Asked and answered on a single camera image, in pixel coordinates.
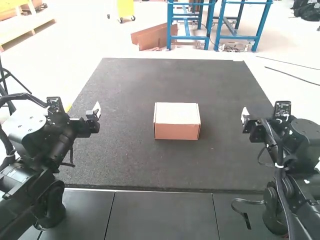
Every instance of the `cardboard box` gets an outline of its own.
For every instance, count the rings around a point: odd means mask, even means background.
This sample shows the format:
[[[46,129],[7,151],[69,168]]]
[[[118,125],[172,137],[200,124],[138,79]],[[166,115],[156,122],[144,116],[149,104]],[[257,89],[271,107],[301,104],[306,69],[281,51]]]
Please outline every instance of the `cardboard box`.
[[[178,35],[178,24],[171,25],[171,35]],[[131,41],[139,46],[139,51],[167,46],[167,23],[131,33]]]
[[[155,139],[198,140],[201,127],[198,104],[156,102],[153,127]]]

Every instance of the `black tripod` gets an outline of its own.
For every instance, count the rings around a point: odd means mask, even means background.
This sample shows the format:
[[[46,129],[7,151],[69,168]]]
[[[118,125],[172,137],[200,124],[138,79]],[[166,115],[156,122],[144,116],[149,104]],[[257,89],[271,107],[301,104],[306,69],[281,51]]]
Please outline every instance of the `black tripod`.
[[[12,77],[14,80],[16,80],[16,82],[18,84],[20,84],[29,94],[32,94],[31,91],[25,86],[23,85],[22,82],[20,82],[10,71],[8,71],[7,69],[2,67],[2,63],[1,63],[1,55],[0,55],[0,95],[1,96],[5,96],[8,95],[8,87],[7,87],[7,83],[6,83],[6,79],[8,77]],[[12,101],[8,101],[7,103],[8,108],[9,108],[9,112],[10,115],[12,115],[17,109],[14,106],[14,104],[12,103]]]

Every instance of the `black rubber mat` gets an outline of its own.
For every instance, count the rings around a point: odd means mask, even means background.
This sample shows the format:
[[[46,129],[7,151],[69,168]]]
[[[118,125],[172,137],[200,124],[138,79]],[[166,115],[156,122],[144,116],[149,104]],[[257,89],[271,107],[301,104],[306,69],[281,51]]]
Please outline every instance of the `black rubber mat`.
[[[100,133],[77,139],[76,168],[62,166],[58,174],[70,186],[260,191],[273,176],[257,163],[263,145],[242,134],[244,106],[259,117],[272,113],[244,62],[104,58],[70,116],[84,117],[96,101]],[[155,102],[198,103],[199,140],[154,140]]]
[[[219,240],[210,193],[116,192],[105,240]]]

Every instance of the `zip tie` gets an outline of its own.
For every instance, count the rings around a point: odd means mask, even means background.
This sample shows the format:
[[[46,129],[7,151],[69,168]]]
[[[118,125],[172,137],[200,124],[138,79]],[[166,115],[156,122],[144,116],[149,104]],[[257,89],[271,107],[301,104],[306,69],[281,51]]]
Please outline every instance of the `zip tie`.
[[[275,167],[276,167],[276,168],[278,168],[278,169],[283,169],[283,168],[284,168],[284,166],[283,166],[283,165],[282,165],[282,166],[280,166],[280,165],[278,165],[278,163],[275,163],[274,165],[275,165]]]

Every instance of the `black bag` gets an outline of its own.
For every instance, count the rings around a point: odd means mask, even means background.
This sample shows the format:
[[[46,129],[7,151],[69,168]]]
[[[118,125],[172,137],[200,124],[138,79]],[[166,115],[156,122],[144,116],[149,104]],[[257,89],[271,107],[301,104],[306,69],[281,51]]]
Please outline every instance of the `black bag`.
[[[291,9],[296,10],[307,5],[309,0],[294,0],[293,7]]]
[[[315,5],[316,3],[309,3],[294,10],[294,16],[310,22],[320,21],[320,9],[315,8]]]

